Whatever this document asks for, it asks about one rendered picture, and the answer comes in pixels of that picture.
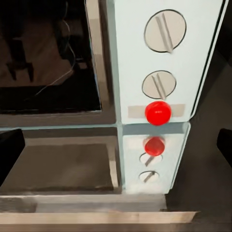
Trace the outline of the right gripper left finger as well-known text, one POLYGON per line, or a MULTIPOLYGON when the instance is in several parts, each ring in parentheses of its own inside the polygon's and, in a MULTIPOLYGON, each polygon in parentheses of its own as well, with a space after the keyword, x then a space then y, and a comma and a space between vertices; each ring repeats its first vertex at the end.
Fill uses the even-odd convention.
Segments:
POLYGON ((0 134, 0 186, 24 148, 25 139, 21 129, 0 134))

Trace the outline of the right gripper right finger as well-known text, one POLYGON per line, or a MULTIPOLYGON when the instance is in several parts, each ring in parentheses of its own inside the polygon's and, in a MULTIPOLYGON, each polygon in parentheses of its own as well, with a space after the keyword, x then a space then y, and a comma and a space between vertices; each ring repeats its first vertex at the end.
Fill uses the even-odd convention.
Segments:
POLYGON ((217 147, 232 166, 232 131, 228 129, 221 129, 217 139, 217 147))

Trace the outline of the microwave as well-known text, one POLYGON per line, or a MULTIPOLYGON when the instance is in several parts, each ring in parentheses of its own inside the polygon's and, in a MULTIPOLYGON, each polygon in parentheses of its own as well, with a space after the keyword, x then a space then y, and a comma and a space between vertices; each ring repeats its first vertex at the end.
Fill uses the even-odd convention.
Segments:
POLYGON ((186 122, 229 0, 0 0, 0 128, 186 122))

